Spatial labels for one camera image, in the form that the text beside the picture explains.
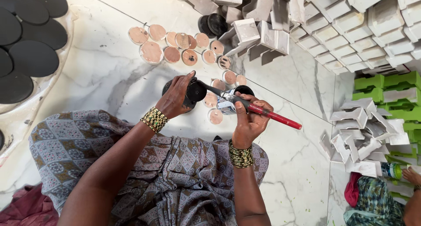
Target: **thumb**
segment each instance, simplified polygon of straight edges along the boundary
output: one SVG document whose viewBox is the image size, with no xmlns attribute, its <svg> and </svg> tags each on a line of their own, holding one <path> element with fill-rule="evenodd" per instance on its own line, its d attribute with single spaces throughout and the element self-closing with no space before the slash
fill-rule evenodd
<svg viewBox="0 0 421 226">
<path fill-rule="evenodd" d="M 235 102 L 235 111 L 237 112 L 237 125 L 248 125 L 247 111 L 240 101 Z"/>
</svg>

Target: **woman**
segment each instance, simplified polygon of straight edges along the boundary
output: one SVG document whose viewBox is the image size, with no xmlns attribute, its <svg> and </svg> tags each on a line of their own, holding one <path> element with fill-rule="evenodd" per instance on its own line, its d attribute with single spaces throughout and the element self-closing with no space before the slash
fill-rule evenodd
<svg viewBox="0 0 421 226">
<path fill-rule="evenodd" d="M 59 113 L 34 128 L 30 150 L 59 226 L 270 225 L 259 190 L 269 162 L 253 143 L 267 117 L 235 103 L 232 142 L 158 133 L 188 111 L 182 103 L 195 74 L 176 76 L 135 126 L 94 110 Z M 273 111 L 254 96 L 236 95 Z"/>
</svg>

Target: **paint can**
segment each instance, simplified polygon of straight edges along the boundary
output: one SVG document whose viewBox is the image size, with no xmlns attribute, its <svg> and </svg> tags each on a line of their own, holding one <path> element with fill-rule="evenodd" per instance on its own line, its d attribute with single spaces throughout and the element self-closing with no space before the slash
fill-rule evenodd
<svg viewBox="0 0 421 226">
<path fill-rule="evenodd" d="M 227 93 L 235 95 L 235 92 L 237 91 L 241 94 L 250 94 L 254 96 L 253 90 L 251 90 L 250 87 L 246 85 L 237 86 L 234 89 L 228 90 Z M 221 98 L 220 96 L 218 96 L 218 104 L 216 105 L 216 108 L 219 109 L 224 115 L 237 114 L 237 112 L 235 111 L 234 103 L 227 101 Z"/>
</svg>

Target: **maroon cloth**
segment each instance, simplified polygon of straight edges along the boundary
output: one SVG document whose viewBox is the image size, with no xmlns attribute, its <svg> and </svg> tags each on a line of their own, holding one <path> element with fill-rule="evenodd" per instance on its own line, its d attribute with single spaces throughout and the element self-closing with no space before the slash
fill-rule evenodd
<svg viewBox="0 0 421 226">
<path fill-rule="evenodd" d="M 360 179 L 362 175 L 357 172 L 351 172 L 350 182 L 345 188 L 345 199 L 349 203 L 349 205 L 354 208 L 357 205 L 358 201 L 358 179 Z"/>
<path fill-rule="evenodd" d="M 55 226 L 59 214 L 50 197 L 41 194 L 42 184 L 25 186 L 13 195 L 10 205 L 0 212 L 0 226 Z"/>
</svg>

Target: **patterned sari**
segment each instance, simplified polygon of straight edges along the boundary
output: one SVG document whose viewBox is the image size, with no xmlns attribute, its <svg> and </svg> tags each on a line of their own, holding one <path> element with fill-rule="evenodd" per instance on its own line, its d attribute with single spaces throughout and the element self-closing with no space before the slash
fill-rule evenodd
<svg viewBox="0 0 421 226">
<path fill-rule="evenodd" d="M 59 113 L 39 123 L 29 149 L 58 213 L 83 173 L 133 127 L 103 110 Z M 269 160 L 253 144 L 254 173 Z M 155 135 L 113 202 L 109 225 L 236 225 L 228 141 Z"/>
</svg>

